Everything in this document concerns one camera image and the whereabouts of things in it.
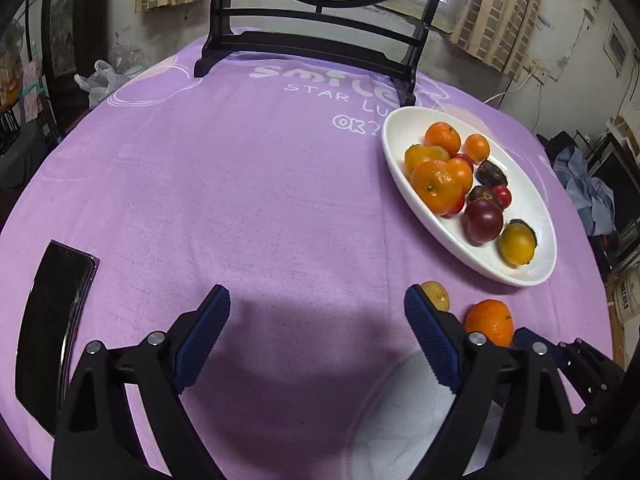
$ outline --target black phone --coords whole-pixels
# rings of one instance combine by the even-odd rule
[[[55,435],[71,351],[98,259],[51,241],[31,286],[15,360],[15,396]]]

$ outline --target orange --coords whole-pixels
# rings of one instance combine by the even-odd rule
[[[409,146],[404,152],[404,169],[406,176],[411,177],[415,168],[427,160],[449,160],[449,153],[444,148],[433,146],[428,148],[421,144]]]
[[[411,187],[434,215],[446,215],[462,195],[462,186],[442,160],[427,160],[415,168]]]
[[[491,148],[489,142],[480,134],[471,134],[465,139],[462,151],[476,164],[480,164],[489,157]]]
[[[449,156],[453,156],[460,149],[460,135],[449,123],[435,123],[424,134],[424,143],[426,146],[441,146]]]
[[[462,186],[462,194],[466,195],[474,184],[474,173],[462,158],[452,158],[447,161],[447,167]]]
[[[466,313],[465,330],[469,333],[482,332],[497,346],[509,346],[513,339],[511,312],[501,301],[481,301]]]

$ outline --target red cherry tomato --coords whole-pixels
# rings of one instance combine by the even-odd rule
[[[494,192],[500,199],[500,202],[502,202],[504,208],[507,209],[511,205],[511,191],[509,191],[506,186],[496,186],[494,187]]]
[[[474,162],[468,155],[465,155],[464,153],[456,153],[455,155],[451,155],[451,158],[461,158],[462,160],[464,160],[469,165],[469,167],[471,168],[471,172],[473,173]]]
[[[457,215],[460,211],[462,211],[462,208],[464,206],[465,206],[465,196],[462,194],[460,195],[460,199],[456,202],[456,205],[453,206],[453,208],[451,208],[451,211],[449,211],[445,216],[449,218],[451,216]]]

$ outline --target red fruit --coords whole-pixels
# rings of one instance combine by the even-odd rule
[[[473,172],[474,162],[471,160],[471,158],[468,155],[465,155],[464,153],[456,153],[455,155],[451,155],[451,158],[461,158],[469,165],[469,167],[471,168],[471,171]]]
[[[496,186],[493,188],[493,190],[500,199],[500,202],[502,202],[504,209],[507,209],[511,205],[511,191],[509,191],[506,186]]]
[[[476,244],[495,240],[504,225],[502,211],[488,200],[474,200],[467,204],[460,222],[466,237]]]
[[[464,194],[460,195],[460,199],[456,202],[456,205],[453,206],[453,208],[451,209],[451,211],[449,211],[446,216],[450,217],[450,216],[455,216],[457,215],[460,211],[462,211],[462,208],[465,206],[465,196]]]

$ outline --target white cable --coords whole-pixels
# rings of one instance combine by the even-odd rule
[[[499,94],[494,95],[493,97],[489,97],[484,104],[489,104],[491,101],[493,101],[495,98],[503,96],[503,95],[507,95],[507,94],[513,94],[516,93],[518,90],[520,90],[523,86],[524,83],[526,83],[529,79],[531,79],[531,77],[533,76],[533,74],[530,72],[528,76],[526,76],[526,78],[524,78],[524,81],[522,82],[522,84],[520,86],[518,86],[515,90],[508,90],[506,92],[500,92]]]

